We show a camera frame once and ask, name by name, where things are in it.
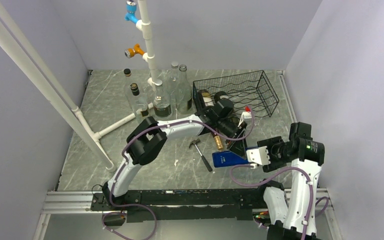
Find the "blue label clear bottle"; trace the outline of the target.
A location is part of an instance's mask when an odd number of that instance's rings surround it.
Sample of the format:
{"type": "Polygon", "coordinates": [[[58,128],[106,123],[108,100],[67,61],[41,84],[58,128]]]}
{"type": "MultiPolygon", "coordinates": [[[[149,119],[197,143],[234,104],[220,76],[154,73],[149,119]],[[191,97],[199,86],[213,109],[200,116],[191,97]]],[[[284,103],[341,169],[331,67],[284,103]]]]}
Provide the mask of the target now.
{"type": "Polygon", "coordinates": [[[243,158],[235,153],[226,150],[212,153],[212,162],[215,168],[233,167],[241,165],[249,165],[252,168],[256,168],[259,164],[249,162],[247,157],[243,158]]]}

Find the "clear frosted wine bottle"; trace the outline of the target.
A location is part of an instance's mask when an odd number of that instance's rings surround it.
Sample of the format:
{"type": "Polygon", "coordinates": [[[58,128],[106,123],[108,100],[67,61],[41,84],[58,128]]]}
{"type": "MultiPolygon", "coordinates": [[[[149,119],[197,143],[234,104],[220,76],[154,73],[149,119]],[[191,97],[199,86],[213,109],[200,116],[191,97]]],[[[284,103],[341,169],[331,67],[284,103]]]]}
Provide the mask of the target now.
{"type": "Polygon", "coordinates": [[[181,114],[187,114],[192,109],[193,90],[187,78],[187,66],[179,66],[177,84],[174,91],[176,110],[181,114]]]}

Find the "clear bottle dark label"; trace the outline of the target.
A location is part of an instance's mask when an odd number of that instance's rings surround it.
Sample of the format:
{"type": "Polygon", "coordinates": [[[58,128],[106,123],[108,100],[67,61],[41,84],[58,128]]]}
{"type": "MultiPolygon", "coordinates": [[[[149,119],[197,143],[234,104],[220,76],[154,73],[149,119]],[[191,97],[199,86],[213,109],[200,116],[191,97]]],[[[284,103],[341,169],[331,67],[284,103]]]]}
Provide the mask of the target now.
{"type": "Polygon", "coordinates": [[[160,119],[167,119],[172,115],[171,97],[166,91],[163,81],[157,79],[154,82],[155,92],[153,99],[154,113],[160,119]]]}

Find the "round clear glass bottle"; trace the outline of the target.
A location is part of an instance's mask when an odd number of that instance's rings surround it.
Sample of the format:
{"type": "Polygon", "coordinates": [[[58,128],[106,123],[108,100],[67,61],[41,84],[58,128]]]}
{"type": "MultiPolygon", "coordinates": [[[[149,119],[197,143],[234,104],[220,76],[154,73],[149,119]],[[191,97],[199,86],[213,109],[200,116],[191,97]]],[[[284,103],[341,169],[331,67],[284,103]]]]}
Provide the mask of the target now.
{"type": "Polygon", "coordinates": [[[177,85],[177,79],[179,77],[179,63],[177,61],[173,61],[171,63],[170,69],[167,72],[167,92],[169,93],[172,102],[175,101],[175,89],[177,85]]]}

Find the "clear bottle white label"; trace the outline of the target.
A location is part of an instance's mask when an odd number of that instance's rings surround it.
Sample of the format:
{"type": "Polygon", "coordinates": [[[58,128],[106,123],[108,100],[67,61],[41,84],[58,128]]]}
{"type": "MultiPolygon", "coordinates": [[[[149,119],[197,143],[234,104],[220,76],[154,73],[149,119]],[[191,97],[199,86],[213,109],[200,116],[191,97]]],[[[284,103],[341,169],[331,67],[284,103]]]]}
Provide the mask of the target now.
{"type": "Polygon", "coordinates": [[[125,68],[123,70],[123,74],[124,74],[124,77],[123,77],[123,93],[126,97],[126,101],[128,103],[128,105],[131,107],[132,106],[132,97],[134,96],[133,93],[132,93],[132,89],[131,89],[131,85],[134,84],[136,85],[136,83],[134,82],[134,80],[131,78],[131,70],[129,68],[125,68]]]}

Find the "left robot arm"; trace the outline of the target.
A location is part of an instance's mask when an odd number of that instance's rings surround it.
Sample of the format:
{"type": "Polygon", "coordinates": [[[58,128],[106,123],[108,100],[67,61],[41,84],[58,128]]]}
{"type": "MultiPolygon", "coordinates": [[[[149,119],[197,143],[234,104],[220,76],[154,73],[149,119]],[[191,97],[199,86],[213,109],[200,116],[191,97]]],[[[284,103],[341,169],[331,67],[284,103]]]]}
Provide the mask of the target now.
{"type": "Polygon", "coordinates": [[[229,99],[221,99],[214,106],[205,106],[177,120],[157,121],[152,116],[145,118],[127,137],[127,144],[121,152],[121,165],[102,187],[104,204],[111,210],[119,209],[139,170],[157,158],[168,140],[213,133],[226,140],[228,150],[238,156],[244,155],[248,124],[234,120],[233,114],[234,103],[229,99]]]}

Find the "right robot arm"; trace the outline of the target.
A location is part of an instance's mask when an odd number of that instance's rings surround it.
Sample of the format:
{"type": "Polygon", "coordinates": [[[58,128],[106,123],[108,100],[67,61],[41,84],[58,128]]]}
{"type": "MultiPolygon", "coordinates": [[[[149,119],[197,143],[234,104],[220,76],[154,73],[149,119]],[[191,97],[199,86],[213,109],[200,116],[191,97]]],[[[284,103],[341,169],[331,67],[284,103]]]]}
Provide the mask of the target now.
{"type": "Polygon", "coordinates": [[[268,207],[271,221],[268,240],[317,239],[316,192],[325,146],[313,140],[311,129],[308,123],[295,122],[290,126],[288,141],[279,136],[257,143],[264,172],[292,172],[288,202],[285,193],[271,185],[255,194],[256,203],[262,208],[268,207]]]}

